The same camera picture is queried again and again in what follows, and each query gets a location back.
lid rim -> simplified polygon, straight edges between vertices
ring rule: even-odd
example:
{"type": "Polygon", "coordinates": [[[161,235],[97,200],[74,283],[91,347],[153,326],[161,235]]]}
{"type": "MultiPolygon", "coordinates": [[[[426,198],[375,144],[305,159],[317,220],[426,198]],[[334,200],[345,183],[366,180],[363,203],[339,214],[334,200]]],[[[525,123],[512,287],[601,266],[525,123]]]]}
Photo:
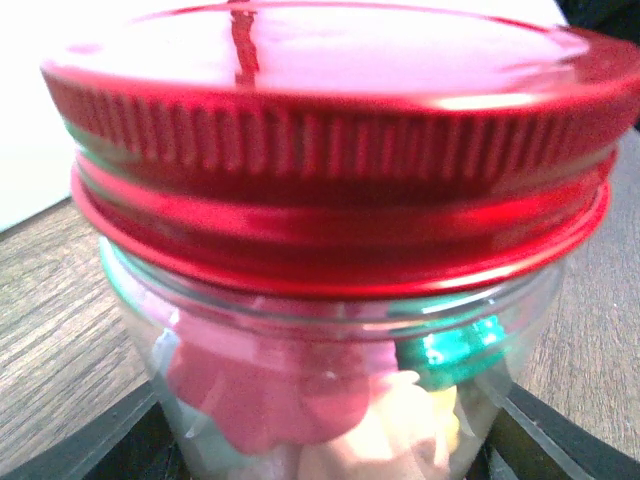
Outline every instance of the lid rim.
{"type": "Polygon", "coordinates": [[[153,218],[158,224],[197,231],[203,238],[224,236],[291,247],[409,247],[435,239],[454,241],[497,233],[509,227],[544,222],[561,213],[566,216],[572,206],[590,199],[609,175],[617,150],[603,153],[598,163],[581,172],[517,195],[385,206],[349,206],[342,202],[339,206],[247,204],[158,190],[118,178],[81,154],[76,157],[76,171],[85,187],[114,209],[140,215],[140,218],[153,218]],[[564,201],[559,204],[558,198],[564,201]],[[361,221],[363,216],[369,220],[361,221]],[[402,230],[399,219],[412,228],[402,230]],[[358,229],[354,233],[350,226],[355,223],[358,229]]]}
{"type": "Polygon", "coordinates": [[[606,82],[580,85],[579,90],[558,88],[540,93],[497,92],[466,94],[376,93],[376,92],[312,92],[305,90],[256,91],[236,87],[194,85],[189,82],[108,78],[90,71],[58,69],[56,65],[44,63],[41,72],[50,91],[57,88],[54,83],[65,83],[67,88],[84,91],[84,94],[100,92],[103,95],[138,99],[148,103],[162,103],[167,107],[180,105],[190,109],[225,107],[230,101],[239,108],[269,106],[295,106],[299,108],[336,108],[344,111],[389,112],[406,114],[445,115],[535,115],[540,113],[566,113],[568,108],[593,108],[607,104],[621,95],[636,97],[640,104],[640,62],[637,72],[624,79],[614,78],[606,82]],[[180,92],[180,101],[167,100],[180,92]]]}
{"type": "Polygon", "coordinates": [[[298,280],[288,281],[282,278],[261,275],[243,276],[237,272],[225,271],[198,263],[194,259],[181,258],[169,251],[157,250],[154,247],[136,240],[115,224],[110,222],[93,205],[86,186],[82,184],[77,167],[73,169],[72,196],[85,217],[93,226],[105,235],[111,242],[130,254],[139,257],[152,265],[185,275],[199,278],[205,282],[219,284],[224,288],[241,291],[260,292],[277,296],[316,299],[386,299],[411,298],[432,294],[445,294],[480,288],[506,281],[530,273],[538,268],[552,263],[577,248],[598,227],[603,220],[610,201],[610,187],[603,184],[594,198],[593,204],[587,211],[581,211],[578,218],[571,225],[550,235],[533,247],[519,244],[500,259],[490,261],[484,259],[478,265],[465,265],[466,272],[455,272],[448,268],[446,274],[440,278],[420,281],[402,281],[400,278],[390,280],[386,284],[378,285],[349,285],[349,284],[302,284],[298,280]]]}
{"type": "MultiPolygon", "coordinates": [[[[162,12],[154,12],[148,15],[142,15],[130,20],[127,23],[122,24],[122,27],[131,27],[144,22],[152,20],[173,18],[184,14],[193,14],[198,12],[218,11],[218,12],[231,12],[231,11],[251,11],[262,9],[291,9],[291,8],[336,8],[346,7],[352,9],[383,9],[389,11],[416,11],[433,14],[445,14],[455,18],[471,18],[476,20],[496,22],[499,24],[505,24],[514,26],[523,31],[535,31],[539,33],[545,33],[548,35],[558,34],[553,37],[554,43],[567,44],[562,34],[568,36],[573,35],[586,41],[589,44],[587,51],[582,51],[574,57],[569,59],[572,62],[574,68],[578,68],[581,65],[584,69],[584,65],[591,62],[589,68],[596,68],[600,75],[605,75],[606,80],[599,79],[598,81],[585,83],[583,80],[576,79],[571,83],[571,88],[567,89],[564,84],[554,83],[551,88],[544,90],[543,92],[535,92],[530,89],[524,88],[522,91],[500,91],[500,90],[478,90],[477,92],[469,91],[467,93],[438,93],[433,94],[428,90],[410,91],[410,92],[396,92],[391,95],[388,93],[375,93],[365,91],[340,91],[336,94],[333,90],[321,91],[319,88],[313,89],[278,89],[278,88],[256,88],[246,87],[228,84],[215,85],[210,82],[196,81],[195,79],[188,80],[186,78],[171,78],[170,80],[156,79],[143,79],[138,76],[127,75],[126,73],[113,73],[109,71],[108,67],[100,68],[87,63],[88,58],[83,53],[74,53],[73,45],[63,49],[58,54],[49,56],[43,59],[41,63],[41,71],[45,77],[55,81],[64,79],[66,82],[73,84],[73,87],[90,87],[93,89],[99,89],[105,92],[109,92],[111,95],[126,95],[130,97],[139,97],[146,101],[158,101],[167,100],[165,97],[173,97],[171,101],[176,101],[175,93],[188,91],[190,95],[197,96],[197,99],[189,99],[187,95],[180,95],[179,101],[182,105],[190,106],[195,105],[207,105],[207,101],[211,101],[212,92],[213,95],[224,97],[220,101],[227,101],[226,97],[232,97],[237,101],[252,101],[257,100],[273,101],[273,102],[320,102],[327,103],[328,106],[333,106],[334,101],[341,102],[343,107],[350,106],[351,108],[365,107],[368,110],[371,109],[388,109],[398,111],[413,111],[413,112],[502,112],[503,114],[512,112],[521,112],[524,110],[531,110],[538,106],[540,109],[549,110],[554,108],[567,108],[571,106],[579,107],[583,102],[590,103],[595,102],[597,99],[606,101],[607,98],[612,96],[619,96],[621,91],[630,88],[631,94],[640,96],[640,52],[634,44],[623,40],[612,39],[604,35],[600,35],[585,29],[577,27],[564,27],[553,26],[543,27],[539,25],[527,24],[525,22],[505,19],[490,15],[482,15],[471,12],[456,11],[443,8],[430,8],[428,6],[417,5],[389,5],[384,3],[374,2],[344,2],[344,1],[283,1],[283,2],[234,2],[225,4],[204,4],[191,7],[185,7],[181,9],[173,9],[162,12]],[[621,59],[608,60],[608,66],[600,62],[599,51],[617,49],[618,57],[621,59]],[[635,62],[632,61],[632,54],[635,53],[635,62]],[[611,63],[615,64],[621,71],[611,68],[611,63]],[[525,101],[524,96],[530,97],[528,101],[525,101]],[[495,97],[493,103],[488,105],[477,105],[478,99],[484,99],[485,97],[495,97]],[[442,104],[446,101],[455,101],[458,105],[452,108],[451,105],[446,106],[442,104]]],[[[251,37],[248,32],[243,33],[243,38],[238,40],[241,42],[251,42],[251,37]]]]}

jar neck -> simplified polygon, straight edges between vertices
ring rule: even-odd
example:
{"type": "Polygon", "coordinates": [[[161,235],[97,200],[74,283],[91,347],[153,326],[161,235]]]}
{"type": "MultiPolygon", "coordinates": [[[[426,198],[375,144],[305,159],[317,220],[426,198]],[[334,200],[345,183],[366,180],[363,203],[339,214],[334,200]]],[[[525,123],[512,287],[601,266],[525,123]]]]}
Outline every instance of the jar neck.
{"type": "Polygon", "coordinates": [[[101,240],[101,251],[112,283],[112,277],[117,276],[114,268],[121,269],[120,274],[126,272],[155,295],[211,321],[235,318],[242,320],[243,328],[271,332],[293,328],[320,336],[330,330],[331,336],[341,338],[425,335],[471,325],[523,304],[525,299],[546,305],[562,277],[562,265],[556,263],[518,279],[456,294],[367,301],[310,300],[206,284],[143,262],[106,239],[101,240]]]}

green candy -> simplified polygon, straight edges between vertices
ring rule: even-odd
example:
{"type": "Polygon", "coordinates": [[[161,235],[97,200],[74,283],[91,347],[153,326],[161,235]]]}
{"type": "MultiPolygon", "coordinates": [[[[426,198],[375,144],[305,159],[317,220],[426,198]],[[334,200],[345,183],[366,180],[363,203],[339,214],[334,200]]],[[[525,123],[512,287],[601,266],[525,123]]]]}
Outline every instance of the green candy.
{"type": "MultiPolygon", "coordinates": [[[[421,315],[466,297],[464,294],[395,302],[391,315],[421,315]]],[[[429,320],[425,326],[443,331],[396,341],[396,358],[402,370],[420,374],[419,384],[428,391],[444,390],[469,380],[503,358],[507,338],[496,315],[474,309],[457,316],[429,320]]]]}

jar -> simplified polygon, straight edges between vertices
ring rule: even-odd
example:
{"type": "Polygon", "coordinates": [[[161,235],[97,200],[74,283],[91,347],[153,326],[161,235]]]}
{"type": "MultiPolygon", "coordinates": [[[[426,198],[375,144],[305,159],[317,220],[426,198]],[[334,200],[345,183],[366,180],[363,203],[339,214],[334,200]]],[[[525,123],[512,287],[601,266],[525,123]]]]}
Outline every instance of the jar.
{"type": "Polygon", "coordinates": [[[562,277],[559,262],[464,294],[314,302],[101,252],[203,480],[464,478],[562,277]]]}
{"type": "Polygon", "coordinates": [[[631,44],[418,6],[155,13],[42,72],[197,480],[463,478],[640,111],[631,44]]]}

red metal screw cap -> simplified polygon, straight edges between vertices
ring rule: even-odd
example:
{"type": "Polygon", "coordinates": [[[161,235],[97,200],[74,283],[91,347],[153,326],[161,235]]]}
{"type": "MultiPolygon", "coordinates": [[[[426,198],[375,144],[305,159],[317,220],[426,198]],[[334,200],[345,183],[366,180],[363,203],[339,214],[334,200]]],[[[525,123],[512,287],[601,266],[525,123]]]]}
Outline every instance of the red metal screw cap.
{"type": "Polygon", "coordinates": [[[602,219],[640,111],[632,44],[418,7],[154,14],[42,71],[101,232],[308,297],[462,290],[564,255],[602,219]]]}

